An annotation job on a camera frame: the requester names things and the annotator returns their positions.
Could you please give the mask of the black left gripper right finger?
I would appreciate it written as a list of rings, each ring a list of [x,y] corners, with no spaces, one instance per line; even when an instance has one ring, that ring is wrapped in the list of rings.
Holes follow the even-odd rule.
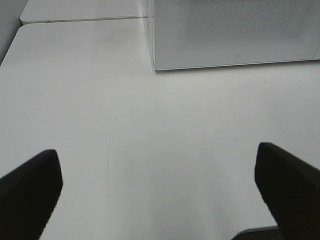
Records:
[[[320,238],[319,169],[271,142],[261,142],[254,180],[284,239]]]

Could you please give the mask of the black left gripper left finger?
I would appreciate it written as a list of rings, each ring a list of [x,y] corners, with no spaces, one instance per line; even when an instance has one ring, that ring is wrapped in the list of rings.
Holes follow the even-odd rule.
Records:
[[[0,238],[38,240],[63,188],[58,154],[47,149],[0,179]]]

